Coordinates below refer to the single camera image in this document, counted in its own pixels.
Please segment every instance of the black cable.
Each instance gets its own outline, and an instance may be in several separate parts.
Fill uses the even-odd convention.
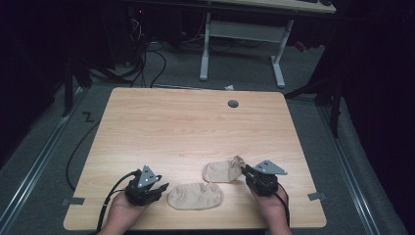
[[[147,63],[147,51],[144,51],[144,65],[146,65]],[[146,84],[146,78],[144,78],[144,68],[141,71],[141,84],[140,84],[141,88],[146,88],[147,84]]]
[[[189,42],[194,42],[194,41],[198,41],[198,40],[200,40],[200,39],[204,39],[204,38],[205,38],[204,36],[201,36],[201,37],[199,37],[199,38],[197,38],[197,37],[201,34],[202,29],[204,28],[204,25],[205,25],[205,18],[206,18],[206,17],[207,17],[207,14],[206,14],[206,13],[204,13],[204,16],[202,17],[201,26],[199,27],[198,32],[197,32],[197,33],[196,33],[196,35],[195,35],[195,36],[193,36],[191,39],[186,40],[186,41],[182,41],[182,42],[181,42],[181,44],[182,44],[183,46],[188,47],[188,46],[186,45],[186,43],[189,43]]]
[[[231,39],[230,41],[229,40],[223,40],[224,41],[224,43],[222,43],[222,44],[220,44],[220,46],[222,46],[222,45],[225,45],[226,43],[230,43],[230,45],[229,45],[229,47],[228,48],[226,48],[226,49],[224,49],[224,50],[215,50],[215,49],[213,49],[211,46],[209,46],[208,48],[209,48],[209,50],[210,51],[212,51],[212,52],[216,52],[216,53],[224,53],[224,52],[227,52],[227,51],[229,51],[229,50],[231,50],[232,48],[233,48],[233,46],[234,46],[234,43],[235,43],[235,40],[233,40],[233,39]]]
[[[266,189],[266,190],[268,190],[268,192],[270,192],[270,193],[272,193],[272,195],[274,195],[275,197],[277,197],[277,199],[282,203],[282,205],[283,205],[283,207],[284,207],[284,211],[285,211],[285,213],[286,213],[286,218],[287,218],[287,224],[288,224],[288,226],[290,227],[290,210],[289,210],[289,208],[288,208],[288,203],[289,203],[289,196],[288,196],[288,194],[287,194],[287,191],[285,190],[285,188],[280,184],[280,183],[278,183],[278,185],[284,190],[284,193],[287,195],[287,203],[285,203],[284,202],[284,200],[278,195],[278,194],[276,194],[275,192],[272,192],[268,187],[266,187],[266,185],[265,185],[265,183],[264,182],[262,182],[262,180],[260,180],[260,179],[258,179],[257,180],[260,184],[262,184],[262,186]]]
[[[143,59],[140,58],[140,62],[141,62],[142,66],[141,66],[140,70],[138,71],[137,75],[131,80],[130,87],[134,86],[134,83],[137,80],[137,78],[140,76],[141,73],[143,73],[144,66],[146,64],[146,59],[144,59],[144,61],[143,61]]]
[[[114,194],[114,193],[119,193],[119,192],[125,192],[125,189],[115,190],[115,191],[113,192],[113,194]]]
[[[108,206],[108,203],[110,202],[110,199],[111,199],[111,196],[115,193],[115,189],[116,189],[116,187],[118,187],[118,185],[124,180],[124,179],[126,179],[126,178],[128,178],[129,176],[132,176],[132,175],[136,175],[137,174],[137,172],[138,172],[138,170],[136,170],[136,171],[132,171],[132,172],[129,172],[129,173],[127,173],[127,174],[125,174],[115,185],[114,185],[114,187],[113,187],[113,189],[110,191],[110,193],[108,194],[108,196],[107,196],[107,198],[106,198],[106,200],[105,200],[105,202],[103,203],[103,206],[102,206],[102,208],[101,208],[101,212],[100,212],[100,218],[99,218],[99,220],[98,220],[98,225],[97,225],[97,233],[99,233],[100,231],[101,231],[101,229],[102,229],[102,225],[103,225],[103,222],[104,222],[104,215],[105,215],[105,212],[106,212],[106,210],[107,210],[107,206]]]
[[[146,66],[147,63],[147,49],[144,50],[144,60],[143,60],[143,67],[141,68],[141,71],[134,77],[134,79],[132,80],[130,87],[134,86],[135,81],[137,80],[137,78],[140,76],[141,74],[141,84],[140,86],[143,87],[143,79],[144,79],[144,67]]]
[[[158,54],[159,56],[161,56],[162,57],[162,59],[164,60],[164,65],[162,66],[162,70],[160,71],[160,73],[153,79],[153,81],[152,81],[152,83],[150,84],[150,88],[153,88],[153,85],[155,84],[155,82],[156,82],[156,80],[159,78],[159,76],[164,72],[164,69],[165,69],[165,65],[166,65],[166,60],[165,60],[165,57],[162,55],[162,54],[160,54],[159,52],[156,52],[156,51],[154,51],[153,53],[156,53],[156,54]]]
[[[66,169],[66,178],[67,178],[67,183],[70,187],[70,189],[72,191],[75,191],[75,187],[73,186],[73,184],[70,182],[69,179],[69,166],[70,166],[70,162],[72,162],[73,156],[75,155],[77,149],[80,147],[80,145],[82,144],[82,142],[86,139],[86,137],[92,132],[93,129],[95,129],[95,127],[97,127],[97,125],[101,122],[101,120],[98,120],[97,123],[95,123],[89,130],[88,132],[86,132],[86,134],[82,137],[82,139],[79,140],[79,142],[77,143],[75,149],[72,151],[72,153],[70,154],[68,163],[67,163],[67,169]]]
[[[287,204],[278,194],[274,193],[274,196],[277,197],[278,200],[280,200],[280,202],[283,204],[284,210],[286,212],[287,223],[288,223],[288,226],[290,227],[290,210],[288,208],[289,196],[287,194],[287,191],[285,191],[284,187],[280,183],[278,183],[278,185],[284,190],[284,193],[287,195]]]
[[[243,43],[243,42],[239,42],[241,40],[236,40],[234,43],[235,45],[238,46],[243,46],[243,47],[248,47],[248,48],[258,48],[258,47],[264,47],[268,44],[270,44],[270,42],[266,42],[266,41],[260,41],[260,42],[256,42],[255,45],[250,45],[249,43]]]
[[[202,39],[204,39],[204,38],[201,37],[201,38],[195,39],[191,42],[182,42],[181,45],[184,46],[184,47],[190,48],[190,49],[198,49],[198,48],[201,48],[205,45],[203,41],[202,42],[200,41]],[[189,46],[187,44],[197,44],[197,46]]]
[[[136,73],[137,71],[139,71],[140,68],[141,68],[141,61],[139,60],[137,62],[137,64],[134,66],[134,69],[132,69],[130,71],[127,71],[127,72],[125,72],[123,74],[117,74],[117,76],[122,77],[122,78],[126,78],[126,77],[131,76],[132,74]],[[99,75],[99,74],[93,72],[92,70],[89,71],[89,75],[91,75],[91,76],[93,76],[95,78],[98,78],[98,79],[110,79],[111,78],[111,77],[109,77],[107,75]]]

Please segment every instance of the wooden table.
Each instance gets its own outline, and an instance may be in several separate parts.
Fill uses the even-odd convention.
[[[316,189],[281,93],[116,88],[74,193],[84,204],[69,207],[65,228],[95,229],[111,188],[145,164],[163,176],[155,188],[169,187],[133,229],[265,228],[244,175],[219,184],[225,196],[217,208],[177,211],[167,203],[173,187],[204,182],[206,164],[236,155],[252,166],[269,159],[288,172],[279,181],[290,195],[292,227],[326,224],[320,202],[307,197]]]

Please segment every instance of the gray tape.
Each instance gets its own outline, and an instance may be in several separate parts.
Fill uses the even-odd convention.
[[[325,193],[319,193],[319,192],[308,194],[307,196],[308,196],[308,199],[310,201],[314,201],[314,200],[317,200],[317,199],[320,200],[320,201],[323,201],[323,200],[326,199],[326,194]]]
[[[83,205],[83,202],[85,202],[84,198],[63,199],[62,206],[67,207],[69,205]]]

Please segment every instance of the beige sock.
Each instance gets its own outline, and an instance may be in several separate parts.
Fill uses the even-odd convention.
[[[168,204],[178,210],[203,210],[218,206],[223,192],[214,183],[182,184],[174,187],[167,197]]]
[[[239,156],[228,161],[210,163],[205,165],[203,177],[207,182],[228,183],[242,174],[241,166],[245,166],[245,162]]]

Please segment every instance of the hand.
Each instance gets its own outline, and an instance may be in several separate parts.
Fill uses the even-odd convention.
[[[291,235],[293,232],[287,223],[286,213],[283,204],[274,195],[269,197],[259,197],[256,192],[251,190],[256,202],[259,205],[259,211],[268,224],[269,231],[272,235]],[[281,186],[278,186],[276,192],[278,196],[287,204],[287,195]]]
[[[139,207],[128,202],[124,192],[118,193],[111,203],[107,223],[99,235],[121,235],[132,227],[138,217],[146,210],[150,204]]]

